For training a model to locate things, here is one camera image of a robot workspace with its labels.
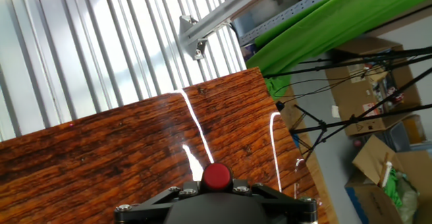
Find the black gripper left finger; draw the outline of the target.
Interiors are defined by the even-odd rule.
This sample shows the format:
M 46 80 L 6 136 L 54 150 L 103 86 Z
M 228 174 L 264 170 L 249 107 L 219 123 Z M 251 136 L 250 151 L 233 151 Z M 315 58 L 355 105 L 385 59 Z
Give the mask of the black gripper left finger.
M 175 203 L 198 195 L 199 184 L 199 181 L 187 181 L 182 188 L 169 187 L 145 202 L 121 204 L 113 212 L 114 223 L 163 223 Z

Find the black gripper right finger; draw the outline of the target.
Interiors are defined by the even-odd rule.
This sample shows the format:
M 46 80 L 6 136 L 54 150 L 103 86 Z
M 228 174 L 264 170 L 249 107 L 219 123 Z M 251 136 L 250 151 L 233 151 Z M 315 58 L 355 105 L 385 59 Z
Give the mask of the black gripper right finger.
M 318 223 L 318 204 L 313 198 L 295 199 L 262 183 L 250 185 L 244 179 L 233 180 L 232 192 L 257 202 L 271 223 L 282 217 L 286 218 L 285 223 Z

